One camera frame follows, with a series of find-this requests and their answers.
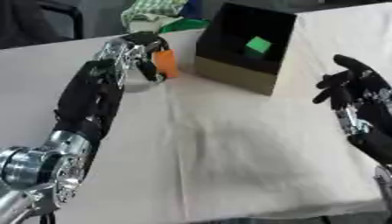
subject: black glove hand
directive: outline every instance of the black glove hand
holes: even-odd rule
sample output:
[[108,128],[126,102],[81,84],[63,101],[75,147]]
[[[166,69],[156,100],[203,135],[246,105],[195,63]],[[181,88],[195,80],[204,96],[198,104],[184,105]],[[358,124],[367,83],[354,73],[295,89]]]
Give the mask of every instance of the black glove hand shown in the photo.
[[313,102],[331,99],[331,108],[337,114],[344,114],[347,108],[355,109],[355,122],[368,123],[370,127],[348,135],[347,140],[381,164],[392,164],[390,85],[375,70],[356,59],[336,55],[334,61],[347,70],[325,75],[317,84],[323,91]]

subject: cable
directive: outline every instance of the cable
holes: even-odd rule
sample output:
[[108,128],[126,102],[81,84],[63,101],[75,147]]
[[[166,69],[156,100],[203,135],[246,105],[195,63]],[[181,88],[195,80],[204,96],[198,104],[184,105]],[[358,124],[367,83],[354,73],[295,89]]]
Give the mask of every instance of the cable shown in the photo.
[[54,213],[42,215],[39,224],[56,224],[56,216]]

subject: green object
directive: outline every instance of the green object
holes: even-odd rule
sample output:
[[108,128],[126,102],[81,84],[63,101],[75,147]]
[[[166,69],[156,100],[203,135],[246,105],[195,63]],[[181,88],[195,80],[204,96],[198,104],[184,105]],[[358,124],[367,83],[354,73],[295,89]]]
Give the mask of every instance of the green object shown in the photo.
[[209,26],[209,24],[210,22],[208,22],[207,20],[183,18],[178,21],[175,21],[174,23],[163,26],[159,30],[159,33],[203,29]]
[[167,17],[176,17],[188,0],[136,0],[122,15],[122,24],[128,27],[133,20],[143,20],[144,14],[156,14]]
[[259,53],[266,53],[271,45],[271,42],[259,37],[252,38],[252,40],[247,43],[248,48],[258,51]]

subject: white tablecloth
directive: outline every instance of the white tablecloth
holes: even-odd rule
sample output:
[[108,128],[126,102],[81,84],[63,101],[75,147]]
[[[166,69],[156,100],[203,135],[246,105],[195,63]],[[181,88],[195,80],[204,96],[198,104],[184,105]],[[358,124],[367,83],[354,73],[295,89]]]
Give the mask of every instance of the white tablecloth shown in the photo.
[[[165,36],[183,72],[126,94],[113,129],[59,223],[180,223],[373,211],[375,161],[350,146],[327,103],[312,105],[343,53],[392,81],[392,4],[298,15],[272,97],[189,69],[200,31]],[[0,145],[39,145],[52,109],[105,38],[0,52]]]

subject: green cube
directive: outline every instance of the green cube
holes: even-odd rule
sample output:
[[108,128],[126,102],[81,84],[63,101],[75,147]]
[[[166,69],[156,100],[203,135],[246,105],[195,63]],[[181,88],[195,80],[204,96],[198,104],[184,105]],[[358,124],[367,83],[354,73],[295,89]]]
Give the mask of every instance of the green cube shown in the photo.
[[247,43],[248,48],[258,51],[259,53],[266,53],[271,45],[271,42],[259,37],[252,38],[252,40]]

